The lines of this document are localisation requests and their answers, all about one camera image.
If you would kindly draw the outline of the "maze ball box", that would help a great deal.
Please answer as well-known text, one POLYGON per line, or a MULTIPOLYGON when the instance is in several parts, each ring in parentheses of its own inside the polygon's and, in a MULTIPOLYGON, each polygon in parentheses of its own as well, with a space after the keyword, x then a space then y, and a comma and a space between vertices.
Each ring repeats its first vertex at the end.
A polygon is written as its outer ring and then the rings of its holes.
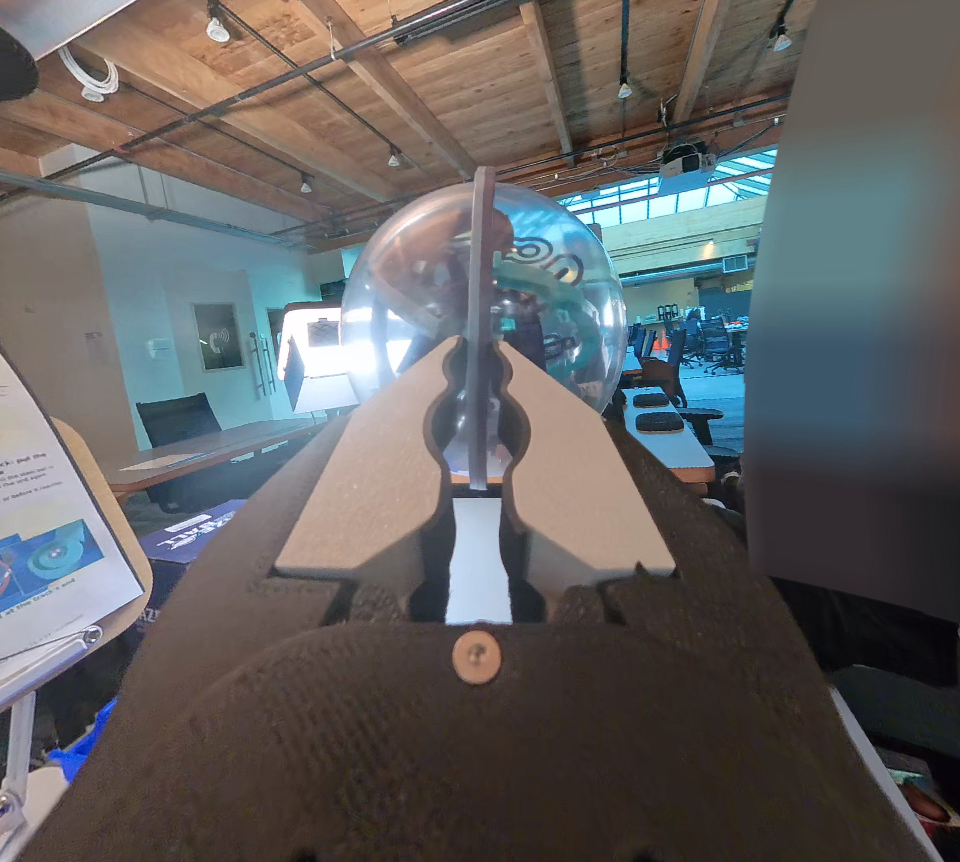
POLYGON ((173 526, 150 533, 139 540, 140 546, 151 562, 187 565, 245 505, 246 500, 229 500, 208 508, 173 526))

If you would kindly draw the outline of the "clear maze ball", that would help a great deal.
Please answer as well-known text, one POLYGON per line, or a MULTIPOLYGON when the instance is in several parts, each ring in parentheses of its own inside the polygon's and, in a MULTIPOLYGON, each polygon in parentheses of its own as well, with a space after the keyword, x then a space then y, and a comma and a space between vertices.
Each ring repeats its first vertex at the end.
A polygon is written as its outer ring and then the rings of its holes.
MULTIPOLYGON (((378 228, 355 262, 340 340, 361 402, 439 343, 468 335, 474 194, 474 183, 460 183, 415 198, 378 228)), ((495 183, 491 210, 491 338, 604 412, 628 334, 611 257, 566 207, 530 189, 495 183)))

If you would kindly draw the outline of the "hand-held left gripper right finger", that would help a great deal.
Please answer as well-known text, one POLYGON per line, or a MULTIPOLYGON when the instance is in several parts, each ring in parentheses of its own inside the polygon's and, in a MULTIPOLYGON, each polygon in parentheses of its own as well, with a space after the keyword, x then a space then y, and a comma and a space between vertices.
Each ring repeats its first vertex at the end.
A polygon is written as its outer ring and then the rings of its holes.
POLYGON ((602 416, 503 344, 503 503, 526 578, 671 576, 676 562, 602 416))

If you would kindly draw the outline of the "bright whiteboard screen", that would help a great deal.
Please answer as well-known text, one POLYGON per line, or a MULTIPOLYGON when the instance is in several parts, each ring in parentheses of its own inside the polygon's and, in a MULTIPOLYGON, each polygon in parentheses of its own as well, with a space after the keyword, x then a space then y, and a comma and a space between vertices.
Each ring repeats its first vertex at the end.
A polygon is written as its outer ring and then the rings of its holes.
POLYGON ((337 414, 359 404, 340 342, 341 313, 338 301, 283 310, 277 374, 294 414, 337 414))

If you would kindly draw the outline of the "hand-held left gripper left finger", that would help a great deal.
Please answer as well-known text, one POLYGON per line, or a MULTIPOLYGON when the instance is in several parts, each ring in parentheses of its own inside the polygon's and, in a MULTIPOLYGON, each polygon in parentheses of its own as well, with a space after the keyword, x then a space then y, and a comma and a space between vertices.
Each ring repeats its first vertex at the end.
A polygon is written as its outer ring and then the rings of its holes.
POLYGON ((425 580, 422 535, 450 499, 434 434, 455 399, 449 338, 350 417, 274 561, 282 577, 425 580))

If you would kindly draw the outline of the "instruction sheet board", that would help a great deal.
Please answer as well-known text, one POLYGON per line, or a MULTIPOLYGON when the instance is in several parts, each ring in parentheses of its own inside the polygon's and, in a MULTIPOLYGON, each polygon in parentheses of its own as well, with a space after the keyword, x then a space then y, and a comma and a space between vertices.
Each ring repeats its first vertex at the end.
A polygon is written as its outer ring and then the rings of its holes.
POLYGON ((79 434, 1 357, 2 707, 137 619, 153 574, 79 434))

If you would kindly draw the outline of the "long office table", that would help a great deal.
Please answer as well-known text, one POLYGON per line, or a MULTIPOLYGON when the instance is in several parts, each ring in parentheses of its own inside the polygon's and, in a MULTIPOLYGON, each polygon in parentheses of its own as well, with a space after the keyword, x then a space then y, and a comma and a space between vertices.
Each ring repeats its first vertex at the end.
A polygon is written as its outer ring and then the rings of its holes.
POLYGON ((313 419, 248 423, 105 462, 102 471, 113 494, 126 497, 271 446, 297 443, 316 436, 324 425, 313 419))

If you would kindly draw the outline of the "ceiling projector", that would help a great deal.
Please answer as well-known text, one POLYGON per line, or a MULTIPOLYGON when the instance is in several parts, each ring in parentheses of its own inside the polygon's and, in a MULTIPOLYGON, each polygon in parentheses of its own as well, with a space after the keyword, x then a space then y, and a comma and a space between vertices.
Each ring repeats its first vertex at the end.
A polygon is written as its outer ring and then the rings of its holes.
POLYGON ((716 164, 717 153, 703 141, 666 148, 658 169, 657 195, 676 196, 705 187, 714 176, 716 164))

